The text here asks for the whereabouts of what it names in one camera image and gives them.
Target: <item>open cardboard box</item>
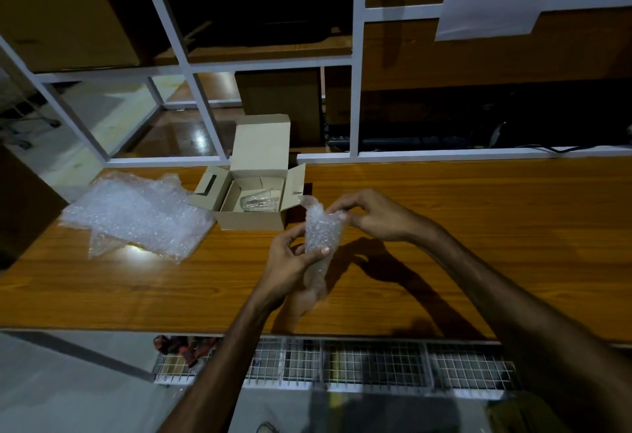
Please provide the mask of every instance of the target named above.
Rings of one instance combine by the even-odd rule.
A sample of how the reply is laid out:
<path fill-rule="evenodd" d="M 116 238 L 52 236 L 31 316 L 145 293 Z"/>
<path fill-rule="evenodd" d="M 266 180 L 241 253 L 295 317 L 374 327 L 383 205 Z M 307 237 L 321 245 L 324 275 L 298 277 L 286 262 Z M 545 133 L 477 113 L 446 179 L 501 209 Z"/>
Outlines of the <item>open cardboard box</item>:
<path fill-rule="evenodd" d="M 288 169 L 289 117 L 251 115 L 237 120 L 230 170 L 209 166 L 189 204 L 215 212 L 222 230 L 283 230 L 285 212 L 303 195 L 305 165 Z M 244 212 L 240 199 L 261 190 L 278 193 L 276 212 Z"/>

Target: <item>forearm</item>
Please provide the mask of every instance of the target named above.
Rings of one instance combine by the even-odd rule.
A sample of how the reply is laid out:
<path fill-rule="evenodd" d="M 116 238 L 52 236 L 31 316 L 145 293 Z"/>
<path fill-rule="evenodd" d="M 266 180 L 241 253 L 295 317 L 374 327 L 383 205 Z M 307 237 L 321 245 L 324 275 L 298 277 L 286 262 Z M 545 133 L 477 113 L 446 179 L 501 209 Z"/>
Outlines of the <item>forearm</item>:
<path fill-rule="evenodd" d="M 591 420 L 604 421 L 604 431 L 632 429 L 626 406 L 632 404 L 632 368 L 625 358 L 436 224 L 429 227 L 426 222 L 413 229 L 410 240 L 446 270 L 490 325 L 529 387 L 564 420 L 579 420 L 581 429 L 590 428 Z"/>
<path fill-rule="evenodd" d="M 213 359 L 162 424 L 162 433 L 227 431 L 243 379 L 272 310 L 270 302 L 256 291 L 250 295 Z"/>

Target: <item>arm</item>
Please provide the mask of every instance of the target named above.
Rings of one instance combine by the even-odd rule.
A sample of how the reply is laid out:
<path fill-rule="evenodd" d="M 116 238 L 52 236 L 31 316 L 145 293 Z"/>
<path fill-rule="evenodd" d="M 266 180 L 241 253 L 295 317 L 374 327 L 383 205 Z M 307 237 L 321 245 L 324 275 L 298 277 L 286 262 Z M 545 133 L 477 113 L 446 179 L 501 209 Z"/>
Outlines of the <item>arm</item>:
<path fill-rule="evenodd" d="M 241 307 L 213 359 L 160 428 L 162 433 L 228 431 L 241 384 L 270 313 L 277 309 L 305 269 L 329 249 L 304 253 L 290 244 L 304 234 L 299 224 L 276 237 L 270 246 L 264 274 Z"/>
<path fill-rule="evenodd" d="M 574 430 L 632 432 L 632 365 L 579 323 L 479 259 L 443 227 L 381 193 L 345 195 L 328 212 L 382 240 L 428 253 L 492 328 L 530 390 Z"/>

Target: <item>hand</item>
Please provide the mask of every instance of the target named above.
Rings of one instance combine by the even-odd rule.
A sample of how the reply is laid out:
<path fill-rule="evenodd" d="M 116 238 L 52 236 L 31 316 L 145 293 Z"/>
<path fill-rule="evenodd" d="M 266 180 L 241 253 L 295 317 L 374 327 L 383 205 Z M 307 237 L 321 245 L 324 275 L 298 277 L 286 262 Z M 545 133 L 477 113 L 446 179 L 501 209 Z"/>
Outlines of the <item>hand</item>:
<path fill-rule="evenodd" d="M 290 244 L 305 233 L 305 223 L 301 223 L 281 233 L 270 245 L 264 274 L 255 287 L 254 294 L 269 305 L 280 306 L 297 282 L 302 281 L 307 267 L 322 260 L 329 248 L 305 252 L 305 245 L 290 247 Z"/>
<path fill-rule="evenodd" d="M 353 207 L 361 207 L 366 214 L 342 212 L 343 220 L 371 237 L 387 242 L 412 242 L 415 235 L 436 226 L 429 218 L 402 207 L 373 189 L 343 195 L 329 206 L 327 212 L 346 211 Z"/>

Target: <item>left hand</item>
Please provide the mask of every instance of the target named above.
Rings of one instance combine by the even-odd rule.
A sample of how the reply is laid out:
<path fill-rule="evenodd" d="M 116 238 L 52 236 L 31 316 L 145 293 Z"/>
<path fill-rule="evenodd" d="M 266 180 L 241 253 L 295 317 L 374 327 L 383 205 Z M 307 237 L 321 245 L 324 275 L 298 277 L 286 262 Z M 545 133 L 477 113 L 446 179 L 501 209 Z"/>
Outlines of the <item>left hand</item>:
<path fill-rule="evenodd" d="M 253 292 L 269 305 L 279 307 L 280 305 L 277 304 L 302 279 L 307 267 L 322 260 L 329 253 L 328 247 L 312 250 L 309 253 L 304 253 L 304 245 L 290 247 L 291 243 L 302 237 L 304 233 L 305 223 L 303 222 L 275 237 L 270 245 L 264 274 Z"/>

